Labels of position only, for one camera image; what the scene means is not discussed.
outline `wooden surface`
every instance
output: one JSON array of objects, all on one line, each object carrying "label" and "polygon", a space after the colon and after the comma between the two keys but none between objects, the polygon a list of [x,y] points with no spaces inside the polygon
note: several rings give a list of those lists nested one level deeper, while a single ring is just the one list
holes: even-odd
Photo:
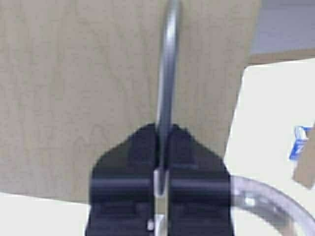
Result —
[{"label": "wooden surface", "polygon": [[279,53],[250,55],[249,65],[269,64],[284,61],[315,58],[315,49],[292,50]]},{"label": "wooden surface", "polygon": [[[184,0],[174,119],[223,155],[260,0]],[[155,119],[164,0],[0,1],[0,191],[86,201]]]},{"label": "wooden surface", "polygon": [[309,132],[308,138],[299,157],[293,179],[306,188],[312,189],[315,184],[315,129]]}]

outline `white table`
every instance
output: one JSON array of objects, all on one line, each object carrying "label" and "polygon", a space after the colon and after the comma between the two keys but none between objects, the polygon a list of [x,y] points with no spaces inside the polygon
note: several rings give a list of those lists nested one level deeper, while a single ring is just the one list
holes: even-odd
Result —
[{"label": "white table", "polygon": [[315,191],[291,179],[295,164],[289,154],[294,127],[315,120],[314,71],[315,59],[248,67],[224,159],[231,174],[285,192],[313,216]]},{"label": "white table", "polygon": [[0,193],[0,235],[83,236],[90,207]]}]

